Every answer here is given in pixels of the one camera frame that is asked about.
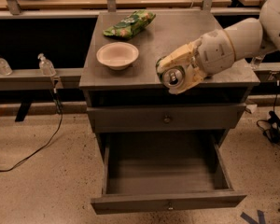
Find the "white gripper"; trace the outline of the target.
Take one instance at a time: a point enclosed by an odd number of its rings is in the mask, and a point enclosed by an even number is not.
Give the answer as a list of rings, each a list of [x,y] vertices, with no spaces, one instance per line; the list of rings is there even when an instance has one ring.
[[[189,63],[194,54],[196,62],[202,70],[192,64],[187,68],[179,66]],[[157,63],[157,69],[168,70],[179,66],[175,70],[179,84],[171,87],[169,92],[180,94],[200,84],[206,76],[210,77],[231,68],[234,62],[234,48],[227,33],[224,30],[216,29],[161,58]]]

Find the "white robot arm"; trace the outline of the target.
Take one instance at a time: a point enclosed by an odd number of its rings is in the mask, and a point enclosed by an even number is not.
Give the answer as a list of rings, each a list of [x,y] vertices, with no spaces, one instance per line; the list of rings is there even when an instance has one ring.
[[[243,58],[280,51],[280,0],[267,0],[259,17],[215,29],[159,59],[156,72],[171,94],[179,94]]]

